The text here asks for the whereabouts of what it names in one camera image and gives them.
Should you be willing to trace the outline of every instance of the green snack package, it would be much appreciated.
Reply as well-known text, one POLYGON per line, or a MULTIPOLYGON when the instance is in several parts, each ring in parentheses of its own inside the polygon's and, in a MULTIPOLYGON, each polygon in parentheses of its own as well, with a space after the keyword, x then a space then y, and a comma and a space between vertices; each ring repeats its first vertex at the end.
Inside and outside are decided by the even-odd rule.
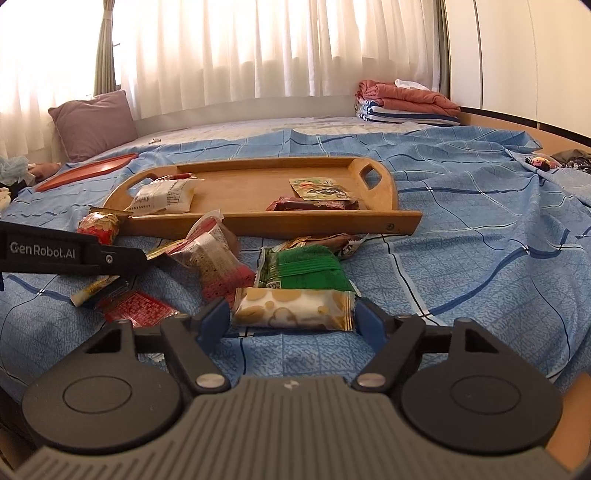
POLYGON ((322 245, 281 252, 262 250, 255 287, 354 291, 339 259, 322 245))

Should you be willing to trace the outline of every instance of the checkered blue fabric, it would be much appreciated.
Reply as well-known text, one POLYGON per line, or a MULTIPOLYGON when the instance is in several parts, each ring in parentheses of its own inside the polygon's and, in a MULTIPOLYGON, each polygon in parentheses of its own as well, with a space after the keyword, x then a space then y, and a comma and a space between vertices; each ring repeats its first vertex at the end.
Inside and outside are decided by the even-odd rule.
MULTIPOLYGON (((373 236, 343 262, 361 293, 390 313, 417 313, 432 325, 472 317, 566 388, 591 363, 591 215, 584 195, 516 161, 538 147, 525 133, 479 127, 362 135, 284 130, 242 140, 158 144, 142 148, 139 158, 111 174, 45 193, 26 189, 3 219, 73 231, 89 205, 101 205, 126 178, 154 166, 290 155, 371 157, 392 172, 401 208, 420 210, 423 219, 414 235, 373 236)), ((118 239, 144 249, 159 242, 118 239)), ((241 260, 256 268, 261 247, 276 243, 242 238, 241 260)), ((69 303, 69 295, 89 280, 5 274, 0 386, 14 398, 103 325, 97 313, 69 303)), ((168 258, 136 278, 135 287, 190 314, 203 304, 198 279, 168 258)), ((351 379, 371 357, 354 332, 231 330, 212 354, 233 382, 242 374, 351 379)))

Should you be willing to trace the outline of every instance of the blue bedsheet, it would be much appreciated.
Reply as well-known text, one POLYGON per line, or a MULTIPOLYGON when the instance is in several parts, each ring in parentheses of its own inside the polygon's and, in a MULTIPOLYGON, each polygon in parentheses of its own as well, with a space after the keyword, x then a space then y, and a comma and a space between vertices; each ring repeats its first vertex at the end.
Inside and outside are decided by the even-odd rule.
MULTIPOLYGON (((46 193, 27 189, 3 219, 73 231, 89 205, 101 205, 127 177, 153 166, 231 157, 372 157, 392 172, 401 208, 424 215, 413 236, 374 236, 343 262, 361 293, 388 312, 418 313, 431 324, 473 317, 564 389, 591 363, 591 215, 579 200, 585 195, 565 192, 552 176, 516 161, 536 148, 525 133, 479 127, 328 136, 284 130, 236 141, 152 145, 112 174, 46 193)), ((159 240, 118 242, 148 249, 159 240)), ((243 238, 242 261, 256 268, 261 247, 276 243, 243 238)), ((103 325, 100 315, 69 303, 89 280, 5 274, 0 386, 14 398, 103 325)), ((135 286, 187 313, 203 303, 197 278, 168 258, 135 286)), ((233 382, 242 374, 352 378, 371 356, 352 332, 247 330, 229 332, 212 355, 233 382)))

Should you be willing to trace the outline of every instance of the pillow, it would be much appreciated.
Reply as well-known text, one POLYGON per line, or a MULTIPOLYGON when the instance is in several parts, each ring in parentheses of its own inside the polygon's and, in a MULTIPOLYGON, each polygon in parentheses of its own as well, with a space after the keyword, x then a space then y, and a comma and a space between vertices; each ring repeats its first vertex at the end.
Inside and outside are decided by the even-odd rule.
POLYGON ((71 162, 88 160, 138 138, 124 90, 71 100, 47 111, 71 162))

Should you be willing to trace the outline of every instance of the gray gripper base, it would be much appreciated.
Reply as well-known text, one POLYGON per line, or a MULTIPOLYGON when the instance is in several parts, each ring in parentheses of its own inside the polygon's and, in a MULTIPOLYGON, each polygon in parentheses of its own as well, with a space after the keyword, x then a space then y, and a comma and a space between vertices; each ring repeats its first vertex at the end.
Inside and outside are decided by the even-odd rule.
POLYGON ((226 393, 197 397, 171 430, 137 449, 91 457, 44 447, 12 478, 562 480, 567 477, 567 472, 542 448, 502 458, 480 458, 443 449, 411 430, 386 396, 356 392, 341 377, 242 377, 239 385, 226 393))

